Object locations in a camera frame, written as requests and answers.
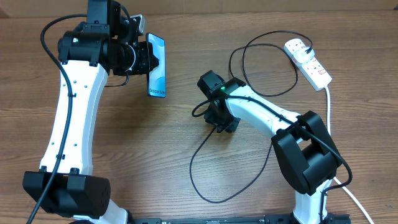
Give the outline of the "blue Samsung smartphone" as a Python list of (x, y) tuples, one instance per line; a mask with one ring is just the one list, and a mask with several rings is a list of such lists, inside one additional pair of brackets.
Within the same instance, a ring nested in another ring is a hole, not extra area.
[(150, 69), (147, 74), (147, 94), (151, 97), (166, 97), (166, 59), (165, 40), (152, 33), (146, 35), (146, 41), (152, 44), (150, 50)]

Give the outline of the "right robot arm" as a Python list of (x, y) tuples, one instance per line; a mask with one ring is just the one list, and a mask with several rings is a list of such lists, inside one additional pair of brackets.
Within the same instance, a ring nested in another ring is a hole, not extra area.
[(241, 120), (271, 139), (280, 171), (295, 190), (294, 220), (328, 223), (327, 193), (336, 171), (346, 162), (338, 152), (321, 117), (285, 110), (255, 93), (238, 78), (224, 81), (213, 71), (197, 83), (208, 108), (201, 113), (214, 131), (234, 132)]

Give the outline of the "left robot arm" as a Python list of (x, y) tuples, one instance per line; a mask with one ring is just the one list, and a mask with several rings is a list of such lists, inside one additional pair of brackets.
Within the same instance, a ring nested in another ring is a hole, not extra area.
[(93, 175), (96, 115), (110, 75), (145, 75), (147, 94), (166, 96), (165, 41), (117, 1), (89, 1), (80, 17), (52, 57), (60, 70), (52, 134), (39, 169), (27, 171), (22, 186), (36, 209), (74, 223), (132, 223), (130, 211), (111, 200), (109, 180)]

